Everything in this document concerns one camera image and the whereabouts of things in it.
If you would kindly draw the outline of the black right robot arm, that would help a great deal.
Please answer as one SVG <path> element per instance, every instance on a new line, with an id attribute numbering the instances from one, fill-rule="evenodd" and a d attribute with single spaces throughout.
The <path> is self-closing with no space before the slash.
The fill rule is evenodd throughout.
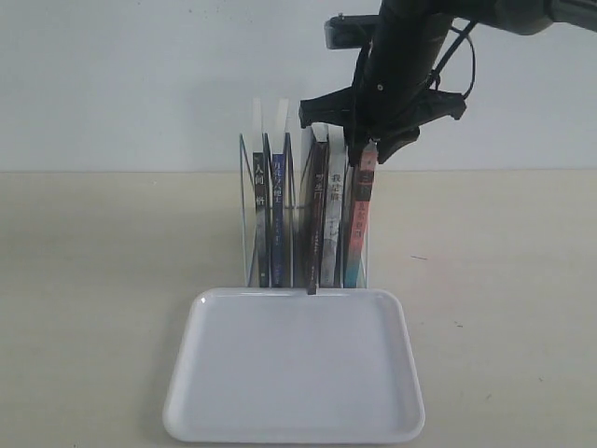
<path id="1" fill-rule="evenodd" d="M 422 126 L 459 119 L 465 93 L 441 91 L 441 73 L 479 24 L 536 35 L 554 23 L 594 31 L 593 1 L 383 1 L 376 14 L 338 14 L 325 23 L 328 49 L 358 49 L 350 86 L 300 102 L 301 128 L 340 126 L 351 165 L 375 143 L 386 162 L 417 141 Z"/>

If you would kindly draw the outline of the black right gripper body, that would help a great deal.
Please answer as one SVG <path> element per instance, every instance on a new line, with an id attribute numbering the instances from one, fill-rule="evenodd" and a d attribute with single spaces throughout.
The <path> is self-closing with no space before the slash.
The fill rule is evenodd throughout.
<path id="1" fill-rule="evenodd" d="M 401 16 L 383 8 L 371 40 L 358 49 L 350 86 L 299 104 L 301 128 L 314 123 L 360 127 L 381 139 L 436 119 L 459 119 L 461 93 L 440 91 L 435 63 L 453 17 L 435 10 Z"/>

